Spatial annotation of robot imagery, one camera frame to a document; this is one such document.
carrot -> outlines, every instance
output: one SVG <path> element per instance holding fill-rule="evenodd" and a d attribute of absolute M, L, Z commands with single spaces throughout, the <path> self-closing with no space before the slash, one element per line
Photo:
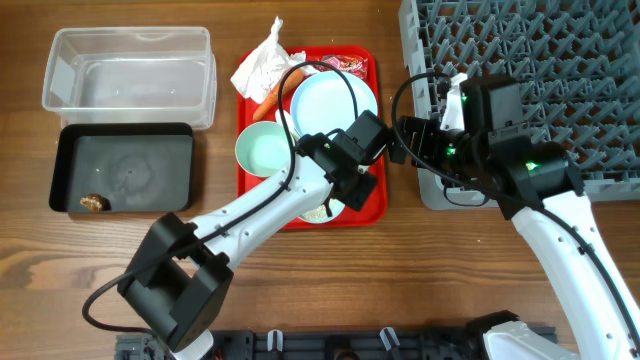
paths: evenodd
<path fill-rule="evenodd" d="M 304 79 L 304 73 L 302 70 L 298 69 L 293 72 L 287 79 L 287 82 L 284 83 L 284 88 L 282 89 L 282 95 L 286 95 L 289 91 L 293 90 L 296 86 L 300 85 Z M 262 119 L 271 109 L 273 105 L 278 102 L 278 88 L 280 88 L 280 82 L 278 81 L 276 86 L 271 90 L 267 98 L 264 99 L 262 104 L 256 109 L 256 112 L 253 113 L 253 121 L 258 121 Z"/>

wooden table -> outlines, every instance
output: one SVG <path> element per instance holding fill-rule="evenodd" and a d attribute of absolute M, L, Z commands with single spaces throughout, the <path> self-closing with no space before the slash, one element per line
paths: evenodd
<path fill-rule="evenodd" d="M 235 197 L 236 92 L 240 57 L 284 19 L 283 46 L 359 44 L 376 57 L 382 114 L 407 78 L 399 1 L 0 0 L 0 358 L 113 358 L 114 335 L 80 315 L 85 298 L 122 273 L 158 214 L 77 216 L 47 201 L 60 132 L 41 106 L 55 32 L 68 27 L 205 26 L 218 66 L 213 127 L 197 135 L 195 204 L 188 220 Z M 411 113 L 411 100 L 402 112 Z M 509 309 L 558 328 L 575 349 L 566 318 L 531 250 L 498 210 L 431 211 L 416 170 L 389 166 L 390 204 L 361 229 L 278 233 L 238 269 L 213 329 L 375 330 L 462 324 Z M 595 205 L 620 271 L 640 295 L 640 204 Z M 115 324 L 141 320 L 115 291 L 93 314 Z"/>

green bowl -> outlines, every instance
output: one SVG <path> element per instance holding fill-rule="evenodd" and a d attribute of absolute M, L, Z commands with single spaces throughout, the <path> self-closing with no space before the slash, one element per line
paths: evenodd
<path fill-rule="evenodd" d="M 290 159 L 284 128 L 275 122 L 260 121 L 250 125 L 236 141 L 236 160 L 253 176 L 269 177 Z"/>

white plastic bin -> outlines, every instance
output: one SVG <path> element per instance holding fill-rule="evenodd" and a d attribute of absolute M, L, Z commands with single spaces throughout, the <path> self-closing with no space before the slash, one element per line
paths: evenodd
<path fill-rule="evenodd" d="M 42 106 L 78 123 L 213 123 L 216 64 L 203 27 L 58 31 Z"/>

robotic arm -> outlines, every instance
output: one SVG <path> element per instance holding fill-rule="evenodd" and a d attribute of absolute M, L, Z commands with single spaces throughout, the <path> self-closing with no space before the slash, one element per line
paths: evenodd
<path fill-rule="evenodd" d="M 358 172 L 358 166 L 373 163 L 388 149 L 393 162 L 403 163 L 409 153 L 414 165 L 430 170 L 438 166 L 442 170 L 435 171 L 456 181 L 482 184 L 485 194 L 498 200 L 505 218 L 514 222 L 549 276 L 582 359 L 635 358 L 633 340 L 640 310 L 599 236 L 582 181 L 565 158 L 564 149 L 554 143 L 531 144 L 529 124 L 523 120 L 517 84 L 512 79 L 474 78 L 462 83 L 461 90 L 464 130 L 442 131 L 435 119 L 403 117 L 400 127 L 392 131 L 365 111 L 333 140 L 324 134 L 304 136 L 296 147 L 296 166 L 287 189 L 184 256 L 199 267 L 193 277 L 167 260 L 121 280 L 118 292 L 176 358 L 202 357 L 213 345 L 208 327 L 218 315 L 233 271 L 241 262 L 295 217 L 322 204 L 329 212 L 330 198 L 360 210 L 376 179 Z M 127 270 L 216 234 L 281 187 L 290 175 L 287 169 L 227 206 L 189 223 L 173 214 L 159 219 Z M 575 227 L 588 241 L 587 248 L 549 215 Z M 593 254 L 609 280 L 603 269 L 594 265 Z M 611 291 L 612 284 L 619 295 Z M 470 358 L 577 358 L 538 337 L 511 315 L 503 313 L 469 324 L 468 331 L 475 339 L 468 346 Z"/>

